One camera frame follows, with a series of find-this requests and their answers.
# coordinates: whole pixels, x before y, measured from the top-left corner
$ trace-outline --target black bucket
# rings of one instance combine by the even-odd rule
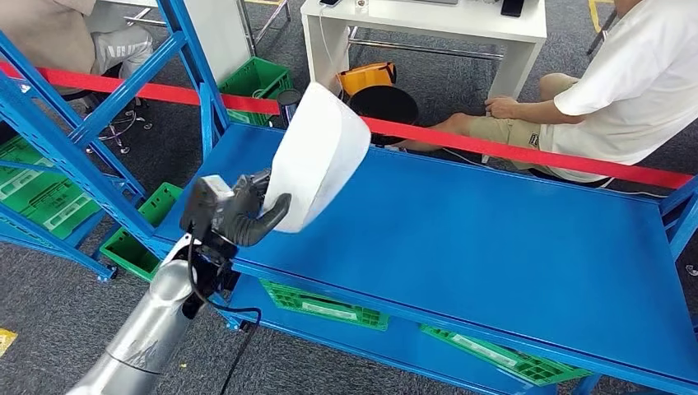
[[[394,86],[369,86],[358,91],[349,99],[349,107],[357,114],[413,125],[419,110],[416,101],[405,91]],[[373,133],[371,143],[376,146],[389,146],[404,140],[400,137]]]

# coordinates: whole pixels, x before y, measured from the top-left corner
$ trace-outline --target gray pants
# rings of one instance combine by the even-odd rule
[[[111,33],[92,33],[95,41],[93,74],[104,74],[122,63],[119,78],[128,78],[152,55],[152,36],[148,30],[133,25]]]

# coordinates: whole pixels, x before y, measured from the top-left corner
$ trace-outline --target yellow floor marking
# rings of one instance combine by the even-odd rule
[[[0,328],[0,356],[5,354],[5,351],[10,348],[15,339],[17,339],[16,333]]]
[[[597,33],[601,31],[601,25],[598,24],[598,11],[596,8],[596,5],[600,2],[605,4],[613,4],[613,0],[589,0],[589,14],[591,15],[593,28]]]

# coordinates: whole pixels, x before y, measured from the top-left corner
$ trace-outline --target chair leg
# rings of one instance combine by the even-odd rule
[[[131,151],[131,148],[123,145],[123,142],[121,141],[121,137],[119,136],[118,133],[116,133],[116,128],[114,127],[114,125],[112,125],[110,123],[107,128],[109,129],[109,132],[111,133],[110,137],[113,138],[114,141],[116,142],[116,145],[119,146],[119,151],[124,155],[128,154]]]

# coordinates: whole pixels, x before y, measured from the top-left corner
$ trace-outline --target gray carpet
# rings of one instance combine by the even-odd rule
[[[281,29],[269,32],[260,44],[260,56],[288,66],[299,89],[309,81],[300,24],[301,3],[291,0],[293,21],[287,26],[277,21],[275,26]],[[610,9],[600,7],[603,19]],[[250,8],[255,26],[261,26],[263,17],[271,13],[270,7]],[[547,11],[549,38],[523,89],[522,100],[537,99],[537,79],[545,73],[567,72],[579,76],[588,64],[584,52],[593,38],[593,27],[587,2],[548,1]],[[157,35],[161,40],[162,30]],[[362,30],[360,35],[447,48],[480,48],[452,40],[380,31]],[[354,65],[384,60],[398,65],[398,86],[412,94],[419,104],[419,123],[437,123],[454,111],[483,113],[482,101],[495,71],[491,63],[403,51],[351,49]],[[189,86],[178,61],[168,65],[156,81]],[[123,157],[123,162],[150,192],[163,181],[185,185],[201,160],[198,109],[153,102],[150,117],[155,127],[127,137],[132,151]],[[698,127],[694,125],[643,165],[695,174],[698,172],[696,134]],[[445,153],[437,155],[456,159]],[[662,192],[622,182],[615,182],[613,187]],[[105,222],[98,236],[108,228],[109,223]],[[99,242],[96,236],[87,242],[87,247],[94,248]],[[694,241],[677,265],[693,313],[698,312],[698,286],[683,268],[694,263],[697,254],[698,243]],[[141,298],[146,284],[124,272],[102,284],[95,280],[94,274],[73,262],[8,244],[0,244],[0,256],[0,328],[19,333],[0,358],[0,393],[64,393],[90,368]],[[218,315],[204,312],[188,332],[157,393],[217,393],[241,339],[239,333],[226,328]],[[228,393],[270,395],[469,393],[267,329],[258,331],[252,340],[230,386]],[[561,386],[561,392],[568,393],[571,388],[572,383],[568,383]],[[596,392],[623,393],[632,389],[636,389],[632,384],[604,378]]]

